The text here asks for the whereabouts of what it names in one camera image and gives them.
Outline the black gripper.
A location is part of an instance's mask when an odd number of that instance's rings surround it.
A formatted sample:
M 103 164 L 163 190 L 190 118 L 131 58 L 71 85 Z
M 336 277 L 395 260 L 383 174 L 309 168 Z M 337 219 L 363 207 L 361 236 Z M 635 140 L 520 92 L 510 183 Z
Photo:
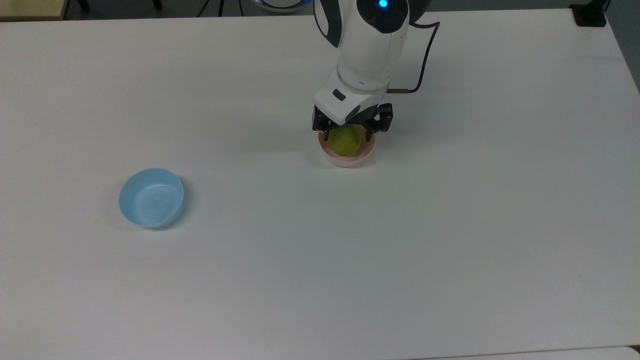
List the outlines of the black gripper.
M 373 105 L 356 112 L 352 110 L 346 120 L 339 123 L 331 119 L 318 107 L 313 108 L 312 129 L 320 132 L 320 142 L 329 141 L 330 132 L 344 125 L 361 126 L 365 129 L 365 141 L 370 142 L 375 133 L 388 132 L 393 121 L 393 105 L 391 103 Z

